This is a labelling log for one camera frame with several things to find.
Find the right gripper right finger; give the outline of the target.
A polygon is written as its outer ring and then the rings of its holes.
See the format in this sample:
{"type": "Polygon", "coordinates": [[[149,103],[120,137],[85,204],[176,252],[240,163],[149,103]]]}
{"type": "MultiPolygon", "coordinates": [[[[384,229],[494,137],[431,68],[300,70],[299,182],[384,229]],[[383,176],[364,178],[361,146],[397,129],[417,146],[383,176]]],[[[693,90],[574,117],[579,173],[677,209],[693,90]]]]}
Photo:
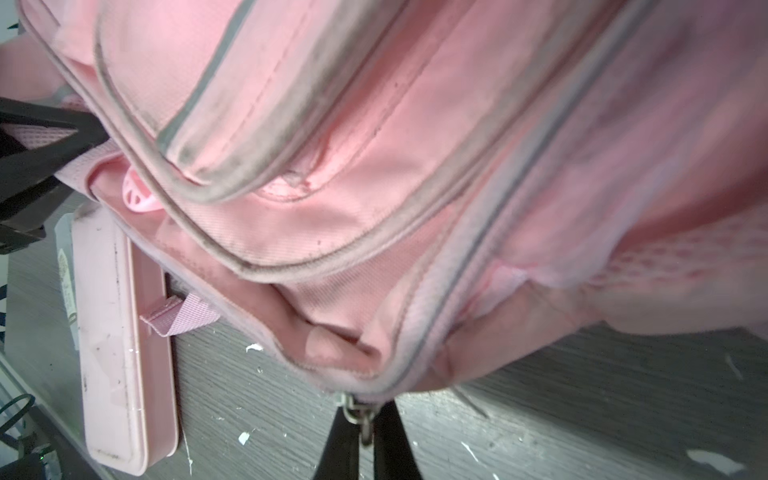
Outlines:
{"type": "Polygon", "coordinates": [[[374,479],[422,480],[395,401],[384,404],[373,422],[374,479]]]}

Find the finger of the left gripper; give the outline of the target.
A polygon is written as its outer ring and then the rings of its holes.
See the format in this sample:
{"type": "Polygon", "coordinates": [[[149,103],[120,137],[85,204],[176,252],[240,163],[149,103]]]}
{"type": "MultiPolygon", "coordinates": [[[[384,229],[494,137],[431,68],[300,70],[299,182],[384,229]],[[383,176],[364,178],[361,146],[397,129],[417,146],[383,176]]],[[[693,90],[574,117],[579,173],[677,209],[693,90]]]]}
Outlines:
{"type": "Polygon", "coordinates": [[[49,177],[1,203],[1,254],[23,250],[46,238],[45,221],[73,193],[49,177]]]}
{"type": "Polygon", "coordinates": [[[3,180],[44,180],[108,139],[91,113],[1,99],[3,180]]]}

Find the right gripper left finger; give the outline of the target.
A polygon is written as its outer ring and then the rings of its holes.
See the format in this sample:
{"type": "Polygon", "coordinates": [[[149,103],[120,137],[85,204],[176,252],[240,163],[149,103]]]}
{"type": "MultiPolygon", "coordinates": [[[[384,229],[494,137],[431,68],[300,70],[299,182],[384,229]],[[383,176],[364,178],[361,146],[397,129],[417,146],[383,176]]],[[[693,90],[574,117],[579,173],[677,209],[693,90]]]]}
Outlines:
{"type": "Polygon", "coordinates": [[[360,427],[339,407],[327,437],[314,480],[358,480],[360,427]]]}

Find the pink student backpack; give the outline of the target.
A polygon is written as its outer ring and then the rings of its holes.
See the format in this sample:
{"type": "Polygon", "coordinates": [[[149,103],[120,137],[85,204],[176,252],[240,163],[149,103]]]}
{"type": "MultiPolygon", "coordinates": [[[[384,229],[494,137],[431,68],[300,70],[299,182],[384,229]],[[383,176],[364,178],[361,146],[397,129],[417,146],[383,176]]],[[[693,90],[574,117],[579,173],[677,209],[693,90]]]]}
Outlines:
{"type": "Polygon", "coordinates": [[[373,402],[583,327],[767,332],[763,1],[20,1],[1,93],[234,326],[373,402]]]}

